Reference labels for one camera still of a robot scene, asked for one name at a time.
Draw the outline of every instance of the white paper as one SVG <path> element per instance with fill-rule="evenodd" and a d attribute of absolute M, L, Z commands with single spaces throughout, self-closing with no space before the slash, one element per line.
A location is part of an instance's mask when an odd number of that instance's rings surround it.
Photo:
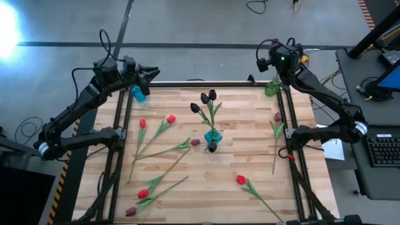
<path fill-rule="evenodd" d="M 325 125 L 317 124 L 317 128 L 326 128 Z M 326 159 L 344 160 L 343 146 L 340 139 L 331 139 L 322 145 Z"/>

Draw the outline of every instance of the computer monitor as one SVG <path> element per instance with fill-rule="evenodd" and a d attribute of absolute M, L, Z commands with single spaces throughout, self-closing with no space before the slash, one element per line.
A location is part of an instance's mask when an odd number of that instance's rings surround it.
<path fill-rule="evenodd" d="M 375 81 L 376 88 L 391 92 L 400 92 L 400 60 L 391 66 Z"/>

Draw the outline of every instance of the desk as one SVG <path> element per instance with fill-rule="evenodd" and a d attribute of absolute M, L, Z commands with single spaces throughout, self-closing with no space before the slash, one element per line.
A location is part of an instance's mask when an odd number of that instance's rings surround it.
<path fill-rule="evenodd" d="M 362 80 L 371 76 L 380 76 L 386 69 L 377 60 L 379 51 L 368 51 L 361 59 L 350 59 L 345 50 L 336 51 L 337 61 L 343 75 L 350 101 L 361 106 L 369 123 L 371 133 L 399 134 L 398 127 L 373 126 L 378 124 L 395 125 L 400 123 L 398 117 L 400 94 L 394 93 L 393 100 L 386 102 L 365 101 L 364 96 L 356 91 Z M 351 145 L 357 163 L 356 175 L 362 194 L 370 199 L 400 200 L 400 169 L 371 167 L 367 150 L 362 141 Z"/>
<path fill-rule="evenodd" d="M 133 102 L 115 223 L 278 222 L 258 199 L 241 190 L 236 182 L 238 174 L 253 182 L 263 199 L 284 221 L 298 218 L 288 160 L 277 158 L 275 174 L 271 174 L 274 138 L 269 120 L 279 111 L 276 97 L 265 96 L 262 87 L 215 87 L 215 90 L 216 103 L 223 102 L 216 115 L 216 129 L 222 134 L 223 140 L 214 154 L 204 152 L 203 136 L 209 127 L 201 124 L 201 117 L 193 114 L 189 108 L 191 102 L 201 103 L 200 94 L 208 93 L 209 88 L 152 87 L 147 104 Z M 293 91 L 292 98 L 298 123 L 315 127 L 308 95 Z M 95 129 L 112 125 L 115 107 L 116 97 L 99 107 Z M 139 119 L 145 118 L 147 121 L 146 144 L 160 122 L 171 114 L 176 116 L 176 122 L 153 142 L 146 154 L 166 150 L 187 137 L 200 139 L 202 144 L 192 147 L 161 181 L 154 194 L 185 176 L 189 178 L 136 216 L 125 217 L 126 210 L 138 201 L 138 192 L 149 187 L 144 182 L 162 175 L 184 152 L 184 149 L 171 151 L 138 161 L 132 181 L 128 184 L 131 161 L 136 151 Z M 278 144 L 284 146 L 283 137 Z M 320 146 L 319 142 L 309 144 Z M 90 147 L 88 153 L 96 149 L 98 147 Z M 304 150 L 314 192 L 339 217 L 323 152 L 311 148 Z M 73 218 L 80 217 L 94 201 L 106 155 L 106 151 L 99 152 L 86 161 Z M 304 192 L 302 199 L 308 215 Z M 108 212 L 108 201 L 105 212 Z"/>

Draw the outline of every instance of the flower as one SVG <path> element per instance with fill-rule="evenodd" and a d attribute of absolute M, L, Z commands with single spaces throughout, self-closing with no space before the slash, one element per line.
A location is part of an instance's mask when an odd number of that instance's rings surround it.
<path fill-rule="evenodd" d="M 208 98 L 210 100 L 215 100 L 217 99 L 217 93 L 215 92 L 214 89 L 210 90 L 210 92 L 208 93 Z"/>
<path fill-rule="evenodd" d="M 201 93 L 200 99 L 203 104 L 207 104 L 210 101 L 207 94 L 205 94 L 205 93 Z"/>
<path fill-rule="evenodd" d="M 125 216 L 134 216 L 134 215 L 136 215 L 136 208 L 135 207 L 130 207 L 126 211 L 126 215 Z"/>
<path fill-rule="evenodd" d="M 167 118 L 167 122 L 169 122 L 169 123 L 173 123 L 175 120 L 176 120 L 176 117 L 175 117 L 174 115 L 170 115 L 170 116 Z"/>
<path fill-rule="evenodd" d="M 215 142 L 211 142 L 208 144 L 208 151 L 210 153 L 213 153 L 215 150 L 217 150 L 217 144 Z"/>
<path fill-rule="evenodd" d="M 237 175 L 236 181 L 237 181 L 240 185 L 243 185 L 243 184 L 246 183 L 246 178 L 245 178 L 244 176 Z"/>
<path fill-rule="evenodd" d="M 193 113 L 198 113 L 200 111 L 199 105 L 193 102 L 190 104 L 190 109 L 192 110 Z"/>
<path fill-rule="evenodd" d="M 146 189 L 143 189 L 142 191 L 139 192 L 139 194 L 137 194 L 137 197 L 142 199 L 145 198 L 149 195 L 149 191 Z"/>
<path fill-rule="evenodd" d="M 145 120 L 145 119 L 140 119 L 140 121 L 139 121 L 139 126 L 140 126 L 141 128 L 145 128 L 145 127 L 146 127 L 146 120 Z"/>
<path fill-rule="evenodd" d="M 200 139 L 194 139 L 190 142 L 193 146 L 197 146 L 200 144 Z"/>
<path fill-rule="evenodd" d="M 282 118 L 282 116 L 281 116 L 281 113 L 277 112 L 277 113 L 275 114 L 275 116 L 274 116 L 274 120 L 275 120 L 275 122 L 282 122 L 282 121 L 283 121 L 283 118 Z"/>

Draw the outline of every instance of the black tulip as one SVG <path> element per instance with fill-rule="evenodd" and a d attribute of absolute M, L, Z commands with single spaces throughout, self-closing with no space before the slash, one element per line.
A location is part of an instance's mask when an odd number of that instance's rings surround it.
<path fill-rule="evenodd" d="M 217 150 L 217 144 L 213 141 L 208 144 L 208 151 L 210 151 L 210 153 L 213 153 L 215 150 Z"/>
<path fill-rule="evenodd" d="M 200 111 L 200 107 L 193 102 L 190 104 L 190 109 L 192 110 L 193 113 L 198 113 Z"/>
<path fill-rule="evenodd" d="M 208 98 L 210 100 L 215 100 L 217 99 L 217 93 L 215 92 L 214 89 L 210 90 L 210 92 L 208 93 Z"/>
<path fill-rule="evenodd" d="M 201 93 L 200 99 L 203 104 L 207 104 L 210 101 L 206 93 Z"/>

